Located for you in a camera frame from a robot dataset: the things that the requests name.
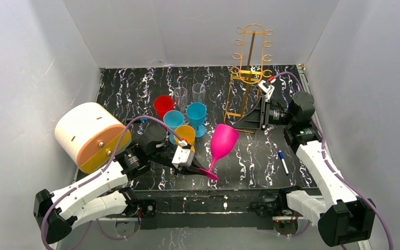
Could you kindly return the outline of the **blue wine glass front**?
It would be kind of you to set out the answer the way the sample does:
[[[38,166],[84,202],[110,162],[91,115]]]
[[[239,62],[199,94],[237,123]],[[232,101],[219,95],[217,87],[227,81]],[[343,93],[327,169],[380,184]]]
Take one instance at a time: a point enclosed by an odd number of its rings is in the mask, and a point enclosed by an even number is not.
[[[170,110],[165,113],[163,122],[172,130],[185,124],[184,115],[177,110]]]

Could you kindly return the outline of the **blue wine glass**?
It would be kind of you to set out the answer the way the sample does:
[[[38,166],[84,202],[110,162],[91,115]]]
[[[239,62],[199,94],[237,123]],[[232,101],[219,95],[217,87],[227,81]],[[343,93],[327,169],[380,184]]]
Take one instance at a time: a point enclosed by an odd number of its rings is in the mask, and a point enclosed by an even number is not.
[[[177,110],[170,110],[165,113],[163,122],[172,130],[185,124],[184,115]]]
[[[186,109],[188,121],[195,130],[196,138],[202,137],[206,132],[203,125],[206,120],[206,112],[206,106],[200,102],[191,103]]]

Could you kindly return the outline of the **yellow wine glass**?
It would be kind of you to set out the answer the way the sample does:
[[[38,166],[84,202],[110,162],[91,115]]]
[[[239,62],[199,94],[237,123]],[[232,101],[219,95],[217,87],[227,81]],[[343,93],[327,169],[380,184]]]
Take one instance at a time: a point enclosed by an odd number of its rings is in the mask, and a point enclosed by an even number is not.
[[[182,138],[186,139],[186,141],[191,144],[191,151],[195,153],[195,130],[190,125],[184,124],[175,129],[175,132]]]

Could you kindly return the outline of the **red wine glass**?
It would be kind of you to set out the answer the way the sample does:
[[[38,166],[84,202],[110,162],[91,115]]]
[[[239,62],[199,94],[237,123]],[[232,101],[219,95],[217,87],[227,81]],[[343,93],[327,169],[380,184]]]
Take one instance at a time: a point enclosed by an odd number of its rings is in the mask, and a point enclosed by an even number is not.
[[[157,115],[161,118],[163,118],[167,112],[174,110],[174,101],[172,97],[168,95],[157,97],[153,105]]]

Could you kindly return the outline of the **pink wine glass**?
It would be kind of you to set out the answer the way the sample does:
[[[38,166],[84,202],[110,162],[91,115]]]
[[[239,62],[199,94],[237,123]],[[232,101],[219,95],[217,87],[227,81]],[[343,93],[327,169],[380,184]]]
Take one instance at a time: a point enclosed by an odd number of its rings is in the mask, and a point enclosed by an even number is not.
[[[224,123],[218,124],[210,141],[211,164],[208,170],[200,169],[200,171],[212,180],[219,180],[219,178],[213,174],[212,169],[218,160],[227,156],[233,150],[239,139],[239,135],[239,131],[234,127]]]

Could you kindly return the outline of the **clear champagne flute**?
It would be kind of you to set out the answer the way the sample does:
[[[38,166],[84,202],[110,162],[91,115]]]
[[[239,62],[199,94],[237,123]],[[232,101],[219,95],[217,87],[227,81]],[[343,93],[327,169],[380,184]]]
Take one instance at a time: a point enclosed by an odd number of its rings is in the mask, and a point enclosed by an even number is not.
[[[185,87],[177,87],[173,93],[176,105],[182,113],[185,112],[188,103],[187,89]]]
[[[203,103],[205,100],[206,88],[202,83],[195,83],[192,86],[193,102]]]

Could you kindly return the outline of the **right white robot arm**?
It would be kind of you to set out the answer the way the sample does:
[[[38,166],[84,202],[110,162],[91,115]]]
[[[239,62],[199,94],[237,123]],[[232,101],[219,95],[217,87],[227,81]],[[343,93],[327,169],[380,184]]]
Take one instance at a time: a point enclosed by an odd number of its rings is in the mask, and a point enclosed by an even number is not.
[[[362,199],[340,179],[332,162],[322,149],[322,136],[312,116],[314,97],[307,92],[293,95],[288,107],[260,97],[253,109],[234,123],[241,131],[262,130],[268,124],[283,125],[288,146],[304,163],[323,196],[319,201],[302,187],[279,189],[271,202],[251,203],[250,209],[262,215],[296,212],[319,230],[322,240],[330,247],[368,240],[372,233],[375,213],[372,201]]]

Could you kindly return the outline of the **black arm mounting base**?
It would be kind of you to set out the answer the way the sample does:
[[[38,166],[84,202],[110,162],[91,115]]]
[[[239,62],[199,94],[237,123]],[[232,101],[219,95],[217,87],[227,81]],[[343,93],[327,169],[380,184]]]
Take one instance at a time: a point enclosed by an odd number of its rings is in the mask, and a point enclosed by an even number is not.
[[[256,228],[293,231],[303,216],[278,210],[278,189],[136,191],[142,203],[141,228]]]

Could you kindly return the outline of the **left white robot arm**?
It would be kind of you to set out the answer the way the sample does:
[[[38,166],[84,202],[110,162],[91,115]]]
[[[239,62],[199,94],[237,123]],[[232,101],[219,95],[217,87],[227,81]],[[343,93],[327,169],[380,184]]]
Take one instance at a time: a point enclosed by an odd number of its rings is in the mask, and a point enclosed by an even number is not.
[[[154,216],[154,200],[141,201],[126,184],[151,169],[151,163],[174,169],[175,174],[204,175],[194,156],[196,133],[182,125],[175,132],[187,146],[166,143],[167,131],[152,126],[138,140],[119,152],[108,167],[101,167],[72,185],[35,196],[33,214],[45,246],[61,241],[76,227],[110,215]]]

